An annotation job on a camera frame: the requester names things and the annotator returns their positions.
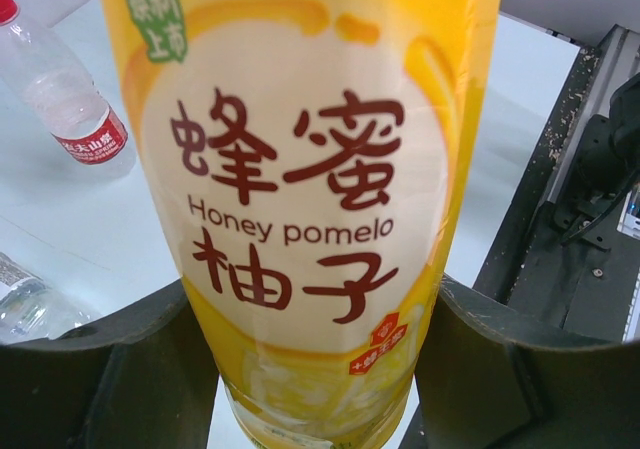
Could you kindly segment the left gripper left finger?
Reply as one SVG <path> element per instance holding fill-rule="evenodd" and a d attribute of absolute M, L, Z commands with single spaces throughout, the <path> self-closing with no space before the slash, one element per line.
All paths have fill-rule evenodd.
<path fill-rule="evenodd" d="M 181 282 L 1 349 L 4 448 L 204 448 L 218 370 Z"/>

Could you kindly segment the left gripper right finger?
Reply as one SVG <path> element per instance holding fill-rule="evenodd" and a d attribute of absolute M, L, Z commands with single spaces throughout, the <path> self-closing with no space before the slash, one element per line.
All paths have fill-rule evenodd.
<path fill-rule="evenodd" d="M 636 448 L 639 344 L 571 333 L 444 277 L 403 448 Z"/>

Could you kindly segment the white cap clear bottle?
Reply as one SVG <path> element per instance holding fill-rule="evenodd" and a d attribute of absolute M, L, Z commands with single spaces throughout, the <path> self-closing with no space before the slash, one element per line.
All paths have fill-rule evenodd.
<path fill-rule="evenodd" d="M 1 254 L 1 344 L 56 339 L 100 318 Z"/>

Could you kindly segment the yellow honey pomelo bottle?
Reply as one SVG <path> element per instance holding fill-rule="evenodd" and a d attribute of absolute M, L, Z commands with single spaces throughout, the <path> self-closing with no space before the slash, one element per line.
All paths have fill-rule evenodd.
<path fill-rule="evenodd" d="M 460 211 L 500 0 L 102 0 L 140 161 L 260 448 L 379 448 Z"/>

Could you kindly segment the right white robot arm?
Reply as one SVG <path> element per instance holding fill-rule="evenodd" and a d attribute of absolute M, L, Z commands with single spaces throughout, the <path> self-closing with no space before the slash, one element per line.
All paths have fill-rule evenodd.
<path fill-rule="evenodd" d="M 615 179 L 622 181 L 639 167 L 639 74 L 611 96 L 609 149 L 616 163 Z"/>

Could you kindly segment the red cap water bottle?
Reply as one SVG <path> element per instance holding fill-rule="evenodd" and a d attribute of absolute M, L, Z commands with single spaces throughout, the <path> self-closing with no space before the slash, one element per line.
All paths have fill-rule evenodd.
<path fill-rule="evenodd" d="M 1 79 L 78 164 L 109 179 L 135 166 L 130 133 L 84 64 L 15 0 L 1 0 Z"/>

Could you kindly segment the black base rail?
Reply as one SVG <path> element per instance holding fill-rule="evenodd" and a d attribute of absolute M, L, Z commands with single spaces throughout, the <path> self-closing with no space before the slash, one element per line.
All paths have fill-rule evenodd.
<path fill-rule="evenodd" d="M 473 285 L 543 323 L 595 339 L 639 339 L 639 189 L 616 196 L 622 166 L 578 169 L 609 140 L 615 91 L 639 73 L 639 35 L 616 25 L 583 46 L 529 158 Z"/>

